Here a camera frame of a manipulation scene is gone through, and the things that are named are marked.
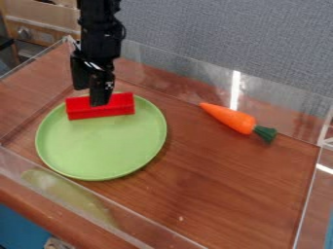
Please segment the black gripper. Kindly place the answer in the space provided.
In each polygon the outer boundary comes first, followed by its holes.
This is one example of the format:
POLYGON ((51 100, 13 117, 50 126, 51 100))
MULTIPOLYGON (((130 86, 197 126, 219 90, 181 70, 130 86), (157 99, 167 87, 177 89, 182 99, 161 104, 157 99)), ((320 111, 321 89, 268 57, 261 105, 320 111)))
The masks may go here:
POLYGON ((71 79, 75 90, 90 88, 90 106, 110 103, 115 88, 115 65, 126 28, 119 20, 80 20, 80 40, 71 53, 71 79))

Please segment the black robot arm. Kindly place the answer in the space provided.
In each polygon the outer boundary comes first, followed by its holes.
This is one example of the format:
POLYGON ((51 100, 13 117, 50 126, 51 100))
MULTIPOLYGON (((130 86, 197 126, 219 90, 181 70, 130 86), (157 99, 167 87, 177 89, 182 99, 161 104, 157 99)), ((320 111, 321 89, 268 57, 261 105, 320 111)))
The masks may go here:
POLYGON ((120 56, 126 28, 115 17, 120 0, 76 0, 80 40, 71 53, 75 90, 90 89, 90 106, 110 103, 115 88, 114 61, 120 56))

